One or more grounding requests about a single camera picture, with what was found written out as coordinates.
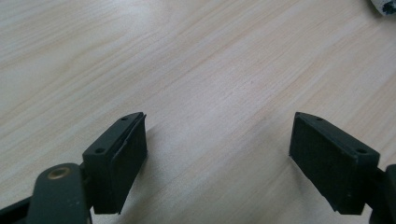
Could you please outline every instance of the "wood grain surface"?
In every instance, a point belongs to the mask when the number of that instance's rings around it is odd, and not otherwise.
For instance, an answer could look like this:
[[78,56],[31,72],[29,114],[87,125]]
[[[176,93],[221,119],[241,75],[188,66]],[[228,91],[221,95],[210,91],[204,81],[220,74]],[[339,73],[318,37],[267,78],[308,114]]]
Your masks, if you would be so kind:
[[119,117],[148,159],[93,223],[368,223],[289,158],[296,111],[396,163],[396,19],[367,0],[0,2],[0,208]]

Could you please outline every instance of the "wooden table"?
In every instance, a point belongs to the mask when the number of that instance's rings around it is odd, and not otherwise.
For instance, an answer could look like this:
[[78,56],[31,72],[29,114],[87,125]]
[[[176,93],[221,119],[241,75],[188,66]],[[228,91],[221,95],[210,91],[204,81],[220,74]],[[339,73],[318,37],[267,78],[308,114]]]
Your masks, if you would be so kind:
[[288,156],[296,111],[396,162],[396,19],[363,0],[2,1],[0,208],[119,117],[148,159],[94,223],[367,223]]

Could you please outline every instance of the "screw hole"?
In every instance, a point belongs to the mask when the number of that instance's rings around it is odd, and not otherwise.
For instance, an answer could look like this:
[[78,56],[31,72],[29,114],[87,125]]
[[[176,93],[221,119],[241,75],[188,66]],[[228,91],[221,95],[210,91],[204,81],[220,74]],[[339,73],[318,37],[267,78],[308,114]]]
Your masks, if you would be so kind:
[[96,154],[100,154],[100,153],[102,153],[102,152],[104,152],[104,151],[105,151],[104,148],[97,148],[97,149],[95,150],[95,153],[96,153]]
[[358,148],[358,149],[356,149],[356,151],[359,152],[360,154],[366,154],[367,153],[367,151],[364,150],[363,148]]
[[51,171],[48,175],[48,179],[59,179],[70,173],[70,169],[68,167],[60,167],[53,171]]

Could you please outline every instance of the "black mount arm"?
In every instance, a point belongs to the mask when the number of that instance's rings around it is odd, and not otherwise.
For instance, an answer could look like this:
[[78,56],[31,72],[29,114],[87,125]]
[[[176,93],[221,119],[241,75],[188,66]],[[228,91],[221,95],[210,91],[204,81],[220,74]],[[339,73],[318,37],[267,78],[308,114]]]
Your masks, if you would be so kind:
[[297,112],[290,156],[334,211],[360,215],[367,203],[370,223],[396,223],[396,165],[378,169],[375,150],[325,119]]
[[0,211],[0,223],[92,223],[95,214],[120,213],[147,157],[145,115],[117,120],[83,153],[41,173],[33,196]]

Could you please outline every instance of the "black plastic jaw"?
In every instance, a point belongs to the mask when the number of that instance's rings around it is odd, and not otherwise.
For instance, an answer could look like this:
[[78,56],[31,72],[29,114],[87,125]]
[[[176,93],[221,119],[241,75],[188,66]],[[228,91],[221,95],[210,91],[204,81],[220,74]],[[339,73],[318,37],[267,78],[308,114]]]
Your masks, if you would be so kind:
[[135,113],[119,119],[82,154],[95,214],[120,213],[147,157],[145,117]]
[[396,220],[396,167],[379,170],[378,152],[330,122],[297,112],[290,156],[334,211],[360,215],[368,203],[381,223]]
[[0,223],[91,223],[96,214],[119,213],[147,157],[145,115],[116,121],[84,153],[41,173],[34,194],[0,210]]

